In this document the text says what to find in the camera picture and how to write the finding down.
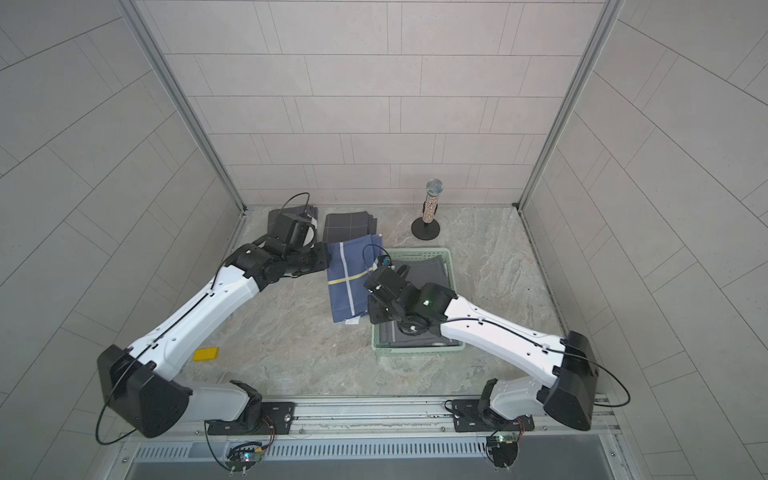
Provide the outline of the dark grey checked pillowcase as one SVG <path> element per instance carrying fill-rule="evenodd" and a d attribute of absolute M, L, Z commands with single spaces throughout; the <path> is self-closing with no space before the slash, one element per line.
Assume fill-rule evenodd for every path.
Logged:
<path fill-rule="evenodd" d="M 286 207 L 268 215 L 268 233 L 285 243 L 305 245 L 318 223 L 318 208 L 314 205 Z"/>
<path fill-rule="evenodd" d="M 325 217 L 323 241 L 333 244 L 374 235 L 377 224 L 378 220 L 367 211 L 331 213 Z"/>

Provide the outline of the blue pillowcase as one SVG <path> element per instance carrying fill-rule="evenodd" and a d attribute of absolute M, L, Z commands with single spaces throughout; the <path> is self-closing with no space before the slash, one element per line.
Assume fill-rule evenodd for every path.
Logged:
<path fill-rule="evenodd" d="M 328 245 L 327 281 L 334 323 L 358 324 L 368 314 L 369 291 L 364 282 L 382 253 L 380 234 Z"/>

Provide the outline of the mint green plastic basket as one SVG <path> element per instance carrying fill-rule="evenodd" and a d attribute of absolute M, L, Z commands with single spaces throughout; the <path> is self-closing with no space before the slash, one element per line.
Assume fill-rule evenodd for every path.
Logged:
<path fill-rule="evenodd" d="M 407 280 L 417 288 L 425 283 L 436 283 L 454 289 L 456 281 L 450 250 L 444 247 L 401 247 L 390 250 L 394 265 L 407 265 Z M 372 327 L 372 349 L 377 355 L 417 355 L 458 352 L 465 348 L 461 341 L 451 340 L 432 331 L 419 335 L 403 333 L 395 322 Z"/>

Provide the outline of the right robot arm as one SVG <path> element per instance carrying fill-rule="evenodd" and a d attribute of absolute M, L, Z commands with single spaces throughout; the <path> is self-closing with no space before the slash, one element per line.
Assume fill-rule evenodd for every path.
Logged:
<path fill-rule="evenodd" d="M 578 431 L 591 428 L 599 377 L 589 340 L 524 328 L 472 304 L 455 291 L 414 286 L 406 268 L 380 266 L 364 286 L 387 322 L 401 331 L 432 331 L 479 348 L 525 372 L 513 381 L 489 380 L 474 410 L 464 417 L 488 430 L 520 428 L 525 416 L 547 415 Z"/>

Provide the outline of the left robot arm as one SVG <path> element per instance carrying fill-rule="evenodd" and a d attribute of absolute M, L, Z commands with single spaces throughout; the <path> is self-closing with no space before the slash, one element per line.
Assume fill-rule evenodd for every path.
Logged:
<path fill-rule="evenodd" d="M 213 278 L 158 327 L 97 359 L 104 404 L 146 438 L 178 423 L 211 422 L 217 435 L 258 432 L 268 424 L 262 395 L 242 381 L 184 386 L 185 362 L 236 310 L 283 278 L 327 269 L 327 246 L 317 239 L 315 214 L 281 211 L 271 231 L 238 247 Z"/>

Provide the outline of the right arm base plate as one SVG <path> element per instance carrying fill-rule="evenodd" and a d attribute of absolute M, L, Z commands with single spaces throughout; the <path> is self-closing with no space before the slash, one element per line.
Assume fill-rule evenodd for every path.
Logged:
<path fill-rule="evenodd" d="M 479 399 L 449 399 L 443 402 L 443 408 L 451 415 L 454 430 L 457 433 L 526 433 L 535 430 L 535 423 L 531 416 L 508 420 L 490 408 L 482 410 L 479 403 Z"/>

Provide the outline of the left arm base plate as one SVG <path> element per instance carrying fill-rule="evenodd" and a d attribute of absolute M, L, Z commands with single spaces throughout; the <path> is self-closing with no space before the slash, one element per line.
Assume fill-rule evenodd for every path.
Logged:
<path fill-rule="evenodd" d="M 236 420 L 208 421 L 206 433 L 210 436 L 287 435 L 293 424 L 295 409 L 294 402 L 249 404 Z"/>

